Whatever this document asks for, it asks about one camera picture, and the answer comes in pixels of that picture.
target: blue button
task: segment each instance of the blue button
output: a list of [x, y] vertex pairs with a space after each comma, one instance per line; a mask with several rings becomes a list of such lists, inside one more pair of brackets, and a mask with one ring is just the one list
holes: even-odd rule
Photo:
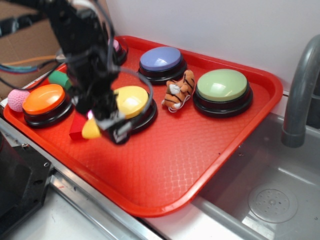
[[147, 51], [140, 58], [141, 66], [147, 71], [159, 72], [173, 68], [181, 61], [181, 53], [170, 46], [161, 46]]

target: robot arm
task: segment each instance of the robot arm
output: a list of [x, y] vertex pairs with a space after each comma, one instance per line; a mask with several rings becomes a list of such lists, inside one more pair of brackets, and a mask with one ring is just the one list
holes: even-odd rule
[[77, 96], [76, 110], [81, 114], [92, 110], [104, 135], [114, 143], [123, 143], [123, 139], [129, 138], [130, 127], [123, 127], [125, 120], [119, 114], [116, 96], [111, 89], [119, 74], [118, 70], [111, 69], [117, 65], [111, 22], [108, 22], [108, 36], [105, 25], [101, 25], [93, 10], [77, 10], [68, 0], [6, 1], [47, 15], [65, 56], [67, 74], [72, 83], [68, 93], [71, 97]]

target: cardboard box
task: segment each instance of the cardboard box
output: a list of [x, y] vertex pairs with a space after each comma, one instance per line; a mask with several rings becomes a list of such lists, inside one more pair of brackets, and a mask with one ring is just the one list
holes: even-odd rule
[[[33, 9], [20, 5], [0, 2], [0, 19], [19, 17], [24, 14], [34, 14]], [[21, 29], [13, 34], [0, 37], [0, 63], [10, 63], [25, 59], [55, 55], [59, 49], [57, 39], [48, 20], [35, 23], [31, 27]], [[24, 65], [35, 65], [35, 61]], [[53, 65], [44, 67], [41, 71], [28, 74], [8, 74], [0, 72], [0, 77], [19, 88], [27, 85], [50, 70]], [[8, 96], [12, 88], [0, 82], [0, 98]]]

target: white wall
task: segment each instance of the white wall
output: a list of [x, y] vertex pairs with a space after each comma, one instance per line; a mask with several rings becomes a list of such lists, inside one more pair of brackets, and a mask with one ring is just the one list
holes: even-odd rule
[[320, 0], [106, 0], [130, 35], [273, 73], [290, 85], [320, 34]]

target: orange button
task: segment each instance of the orange button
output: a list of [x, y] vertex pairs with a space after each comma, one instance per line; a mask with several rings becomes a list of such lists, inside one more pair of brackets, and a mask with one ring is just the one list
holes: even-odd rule
[[65, 98], [62, 86], [48, 84], [32, 91], [24, 100], [22, 107], [27, 114], [44, 114], [57, 107]]

